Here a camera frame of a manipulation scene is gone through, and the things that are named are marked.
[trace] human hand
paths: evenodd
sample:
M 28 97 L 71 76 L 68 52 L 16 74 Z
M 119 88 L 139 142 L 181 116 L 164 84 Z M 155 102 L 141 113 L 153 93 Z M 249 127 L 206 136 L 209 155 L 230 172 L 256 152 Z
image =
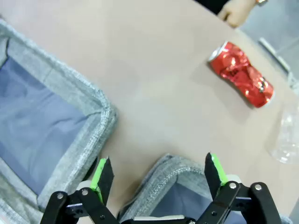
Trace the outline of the human hand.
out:
M 236 28 L 246 21 L 255 5 L 256 0 L 230 0 L 218 13 L 218 17 L 231 27 Z

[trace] gray floor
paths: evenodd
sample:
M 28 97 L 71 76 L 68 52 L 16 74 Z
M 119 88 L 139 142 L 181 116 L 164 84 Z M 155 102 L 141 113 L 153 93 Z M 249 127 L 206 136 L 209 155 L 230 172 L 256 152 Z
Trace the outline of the gray floor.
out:
M 269 0 L 255 7 L 241 27 L 253 40 L 264 37 L 299 79 L 299 0 Z

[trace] blue fabric lining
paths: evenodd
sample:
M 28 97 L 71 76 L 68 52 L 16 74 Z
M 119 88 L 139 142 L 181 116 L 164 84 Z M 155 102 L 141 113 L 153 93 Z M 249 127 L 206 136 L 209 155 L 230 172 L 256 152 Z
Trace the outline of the blue fabric lining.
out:
M 0 156 L 37 195 L 86 119 L 12 58 L 0 68 Z
M 184 215 L 198 219 L 211 203 L 210 199 L 198 195 L 179 183 L 175 183 L 152 212 L 154 217 Z M 243 216 L 231 212 L 225 224 L 246 224 Z

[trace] green tape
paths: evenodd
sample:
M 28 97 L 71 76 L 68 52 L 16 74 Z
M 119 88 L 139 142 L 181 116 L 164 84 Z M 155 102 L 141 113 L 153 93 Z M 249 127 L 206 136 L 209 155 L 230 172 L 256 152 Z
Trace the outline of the green tape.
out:
M 224 172 L 224 169 L 222 168 L 222 165 L 220 164 L 220 161 L 216 154 L 211 154 L 212 156 L 212 161 L 218 171 L 218 175 L 221 181 L 221 186 L 225 185 L 228 182 L 228 178 L 226 177 L 226 174 Z
M 104 168 L 104 165 L 106 163 L 107 159 L 101 159 L 99 164 L 98 164 L 98 167 L 93 175 L 93 179 L 92 179 L 92 183 L 90 185 L 90 188 L 95 192 L 97 193 L 97 195 L 99 196 L 100 198 L 100 201 L 103 203 L 103 198 L 102 198 L 102 194 L 101 194 L 101 190 L 98 186 L 98 182 L 100 180 L 100 177 L 102 175 L 102 171 L 103 171 L 103 168 Z

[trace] watch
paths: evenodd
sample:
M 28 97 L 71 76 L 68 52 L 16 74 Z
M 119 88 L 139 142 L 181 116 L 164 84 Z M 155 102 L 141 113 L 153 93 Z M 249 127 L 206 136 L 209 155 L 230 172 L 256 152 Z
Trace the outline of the watch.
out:
M 264 4 L 266 4 L 268 2 L 268 0 L 256 0 L 256 3 L 259 5 L 259 6 L 263 6 Z

